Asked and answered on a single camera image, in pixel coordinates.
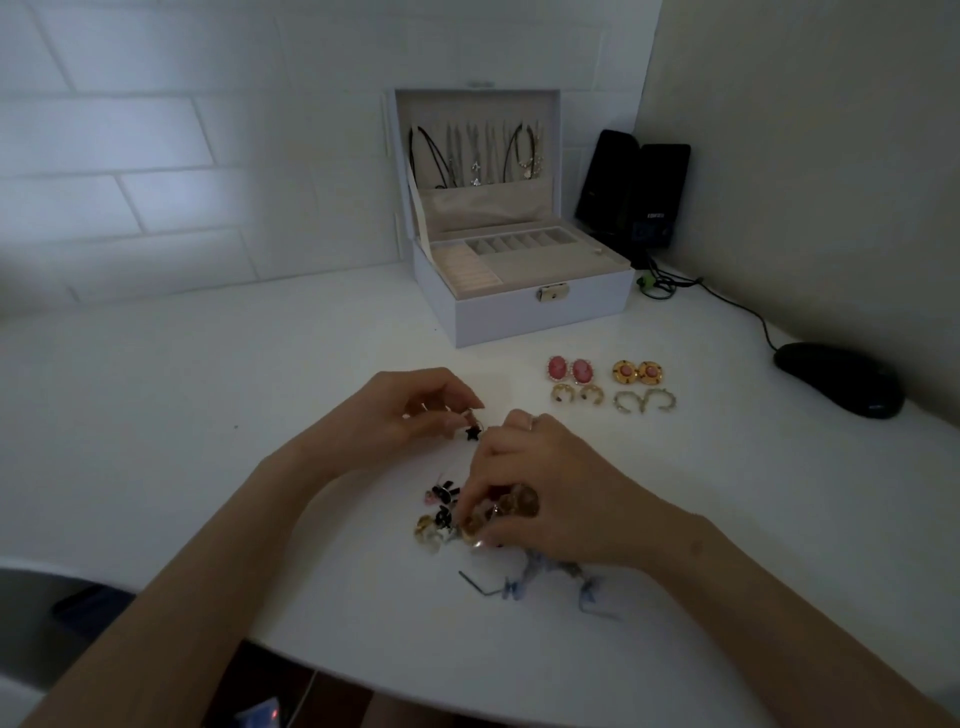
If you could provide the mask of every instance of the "computer mouse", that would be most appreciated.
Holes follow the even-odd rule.
[[[854,415],[887,420],[903,407],[897,373],[864,354],[801,341],[781,346],[774,364]]]

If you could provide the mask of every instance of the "jewelry box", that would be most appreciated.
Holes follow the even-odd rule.
[[[388,115],[414,275],[455,347],[623,310],[630,262],[561,218],[559,91],[398,89]]]

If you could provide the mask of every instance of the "speaker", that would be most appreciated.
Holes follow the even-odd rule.
[[[634,267],[667,248],[684,192],[689,144],[644,144],[631,134],[600,134],[576,217]]]

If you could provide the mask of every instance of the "desk surface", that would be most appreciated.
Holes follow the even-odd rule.
[[[774,337],[783,340],[777,332]],[[549,355],[590,358],[594,408],[549,400]],[[617,359],[652,359],[670,414],[609,405]],[[960,681],[960,434],[908,403],[862,420],[776,369],[756,320],[698,290],[456,351],[401,266],[0,324],[0,566],[140,589],[257,460],[381,369],[446,365],[486,401],[549,410],[660,496],[713,519],[921,689]],[[253,637],[308,665],[463,712],[562,725],[767,725],[710,641],[641,574],[560,572],[485,599],[517,554],[430,556],[411,529],[423,452],[335,484],[298,527]]]

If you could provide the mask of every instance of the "white brick wall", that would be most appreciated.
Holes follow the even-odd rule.
[[[561,88],[564,213],[660,0],[0,0],[0,315],[398,259],[384,91]]]

